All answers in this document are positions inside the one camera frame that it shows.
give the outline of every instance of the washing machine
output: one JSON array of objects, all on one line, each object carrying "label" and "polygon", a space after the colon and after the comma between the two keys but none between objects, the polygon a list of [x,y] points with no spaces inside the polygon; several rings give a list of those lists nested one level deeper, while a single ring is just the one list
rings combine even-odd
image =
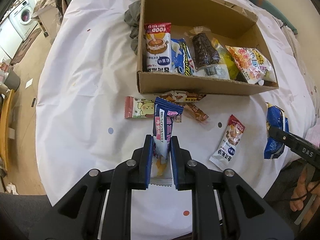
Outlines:
[{"label": "washing machine", "polygon": [[10,22],[24,41],[37,25],[37,22],[31,19],[32,12],[29,1],[24,0],[9,15]]}]

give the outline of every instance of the white bed sheet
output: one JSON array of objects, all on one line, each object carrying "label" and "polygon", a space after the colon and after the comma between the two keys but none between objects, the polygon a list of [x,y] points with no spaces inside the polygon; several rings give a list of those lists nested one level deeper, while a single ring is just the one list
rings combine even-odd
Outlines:
[{"label": "white bed sheet", "polygon": [[[136,56],[124,12],[136,0],[72,0],[41,74],[36,106],[36,156],[49,200],[55,204],[90,169],[115,168],[142,147],[152,133],[152,120],[124,119],[125,96],[142,97],[136,85]],[[281,107],[290,131],[304,136],[315,111],[292,50],[271,15],[247,0],[226,0],[255,12],[267,42],[279,89],[251,97],[208,95],[197,105],[216,123],[207,131],[183,118],[173,135],[192,158],[218,170],[209,156],[216,150],[231,114],[245,126],[230,163],[254,190],[264,196],[279,171],[298,158],[286,148],[265,160],[265,102]],[[189,233],[191,192],[150,185],[132,193],[132,239],[171,239]]]}]

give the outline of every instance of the yellow snack bag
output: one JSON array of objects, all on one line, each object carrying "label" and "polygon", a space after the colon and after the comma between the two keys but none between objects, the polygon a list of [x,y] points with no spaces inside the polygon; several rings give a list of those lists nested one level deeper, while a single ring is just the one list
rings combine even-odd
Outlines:
[{"label": "yellow snack bag", "polygon": [[219,53],[220,60],[224,62],[219,62],[220,64],[226,64],[229,72],[229,76],[231,80],[235,80],[238,73],[239,69],[236,65],[236,63],[233,60],[232,55],[230,52],[225,49],[216,38],[213,38],[211,40],[212,46],[216,49],[216,51]]}]

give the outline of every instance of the barcode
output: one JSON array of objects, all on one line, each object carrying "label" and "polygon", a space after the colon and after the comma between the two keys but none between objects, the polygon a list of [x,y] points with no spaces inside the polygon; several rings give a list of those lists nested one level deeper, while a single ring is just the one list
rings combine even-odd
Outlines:
[{"label": "barcode", "polygon": [[210,76],[213,76],[213,75],[217,75],[217,70],[216,70],[216,67],[213,66],[213,67],[209,67],[209,68],[205,68],[204,69],[204,74],[206,77],[210,77]]}]

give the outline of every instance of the washing machine door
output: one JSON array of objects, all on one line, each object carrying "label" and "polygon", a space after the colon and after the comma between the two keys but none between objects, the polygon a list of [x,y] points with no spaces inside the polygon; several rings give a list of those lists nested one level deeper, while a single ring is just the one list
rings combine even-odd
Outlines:
[{"label": "washing machine door", "polygon": [[23,25],[27,25],[31,22],[31,14],[32,14],[32,8],[27,6],[24,7],[21,12],[20,12],[20,16],[19,16],[19,21],[21,24]]}]

